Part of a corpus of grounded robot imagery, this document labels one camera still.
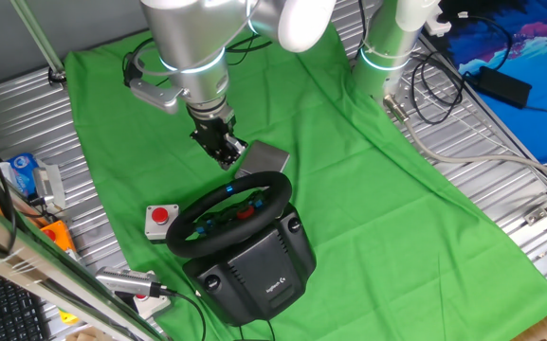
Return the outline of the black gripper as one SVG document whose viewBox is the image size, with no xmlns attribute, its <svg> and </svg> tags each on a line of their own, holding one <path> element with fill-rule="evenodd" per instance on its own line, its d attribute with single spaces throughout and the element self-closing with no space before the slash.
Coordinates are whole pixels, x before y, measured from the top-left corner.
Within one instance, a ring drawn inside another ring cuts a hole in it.
<svg viewBox="0 0 547 341">
<path fill-rule="evenodd" d="M 235 163 L 235 156 L 241 155 L 248 146 L 244 140 L 232 135 L 234 119 L 225 122 L 220 117 L 213 119 L 191 118 L 195 124 L 191 138 L 209 156 L 216 159 L 223 170 L 228 170 Z"/>
</svg>

